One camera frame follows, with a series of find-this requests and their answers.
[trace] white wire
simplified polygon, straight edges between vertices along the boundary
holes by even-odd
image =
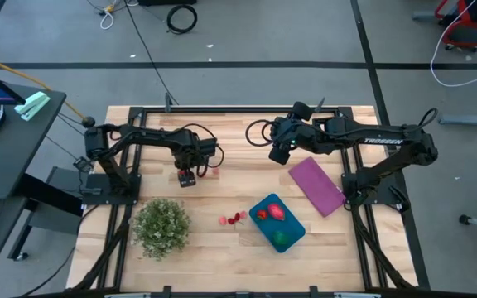
[[[113,26],[113,22],[114,22],[115,20],[113,19],[113,16],[112,16],[111,13],[109,13],[109,12],[104,12],[104,13],[105,13],[105,14],[104,14],[103,20],[100,21],[100,29],[108,30],[109,28],[111,28],[111,27]],[[112,18],[112,22],[110,22],[109,25],[104,26],[104,21],[105,21],[108,17],[111,17],[111,18]]]
[[[450,23],[450,25],[448,25],[448,27],[445,29],[445,31],[443,32],[443,34],[441,34],[441,37],[439,38],[439,41],[437,41],[437,46],[436,46],[436,50],[434,51],[434,55],[433,57],[431,58],[431,62],[430,62],[430,71],[431,71],[431,74],[434,76],[434,79],[436,79],[437,83],[445,86],[445,87],[461,87],[461,86],[465,86],[465,85],[468,85],[468,84],[472,84],[474,82],[477,82],[477,79],[473,79],[473,80],[470,80],[468,82],[464,82],[464,83],[461,83],[461,84],[445,84],[443,82],[441,82],[438,78],[437,78],[437,75],[436,75],[436,72],[434,71],[434,60],[436,59],[436,56],[437,56],[437,51],[439,50],[439,45],[441,44],[441,41],[443,40],[443,37],[445,36],[446,32],[448,31],[448,29],[450,29],[450,27],[452,25],[454,25],[454,23],[460,19],[461,16],[463,16],[463,14],[465,12],[467,12],[469,10],[469,8],[474,4],[476,3],[477,0],[474,0],[471,4],[469,4],[469,6],[467,6],[467,8],[460,13],[459,16],[457,16],[457,18],[452,21]]]

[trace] concrete floor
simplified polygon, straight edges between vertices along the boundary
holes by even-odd
[[[106,0],[92,0],[107,5]],[[413,10],[431,9],[433,0],[359,0],[375,62],[429,62],[441,29],[416,23]],[[150,7],[164,18],[168,7]],[[155,61],[330,61],[365,62],[350,1],[200,0],[196,29],[184,36],[141,7],[132,13]],[[147,62],[128,12],[115,12],[110,30],[84,0],[13,0],[0,13],[1,62]],[[440,51],[441,63],[477,63],[477,53]],[[162,104],[164,89],[152,69],[23,70],[64,91],[84,114],[104,120],[112,104]],[[181,104],[375,105],[366,69],[222,68],[162,69]],[[446,82],[477,77],[477,70],[440,70]],[[27,84],[0,70],[0,79]],[[378,70],[392,124],[418,122],[438,107],[443,113],[477,113],[477,84],[446,89],[429,70]],[[431,288],[477,293],[477,228],[457,222],[477,217],[477,127],[428,126],[440,151],[435,164],[409,167],[406,176]],[[75,155],[84,155],[82,137],[59,120],[49,135]],[[45,141],[28,172],[46,178],[52,166],[73,160]],[[16,237],[16,231],[9,242]],[[25,244],[31,257],[0,257],[0,297],[18,296],[46,279],[75,245],[75,236],[33,229]],[[38,293],[62,291],[69,267]]]

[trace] potted plant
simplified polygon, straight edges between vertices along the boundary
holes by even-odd
[[[133,222],[134,242],[143,247],[143,256],[160,261],[188,243],[190,219],[175,201],[155,199],[146,203]]]

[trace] wooden table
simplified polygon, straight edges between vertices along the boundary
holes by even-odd
[[[106,123],[127,122],[128,106],[108,109]],[[373,107],[352,107],[360,123],[377,123]],[[184,204],[192,219],[190,244],[184,252],[174,252],[161,262],[142,256],[142,248],[128,241],[121,291],[320,291],[363,290],[354,226],[350,212],[337,209],[326,218],[320,216],[311,202],[289,176],[288,169],[308,156],[313,156],[329,177],[341,187],[343,172],[341,154],[312,155],[295,150],[285,166],[267,158],[271,147],[252,147],[245,138],[245,128],[257,119],[274,119],[284,113],[154,113],[147,127],[172,130],[187,123],[199,123],[210,129],[225,150],[225,160],[217,171],[199,178],[197,185],[181,188],[166,148],[144,147],[140,172],[141,197],[134,207],[135,216],[142,204],[155,198],[173,199]],[[262,142],[260,128],[252,130],[254,142]],[[206,132],[190,127],[206,136]],[[385,158],[382,146],[361,146],[366,166]],[[353,154],[351,167],[354,171]],[[277,253],[258,231],[251,219],[244,226],[219,225],[222,215],[248,211],[267,195],[276,193],[301,221],[306,235],[285,253]],[[103,250],[111,206],[100,206],[90,214],[79,231],[75,255],[67,286],[81,281]],[[417,284],[407,237],[401,216],[386,206],[373,207],[378,236],[383,251],[393,265],[412,284]],[[373,254],[368,251],[373,285],[378,286]],[[110,259],[107,286],[113,280],[114,252]]]

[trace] purple towel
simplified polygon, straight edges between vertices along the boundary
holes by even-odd
[[[312,157],[308,157],[288,172],[323,217],[333,213],[344,203],[344,194]]]

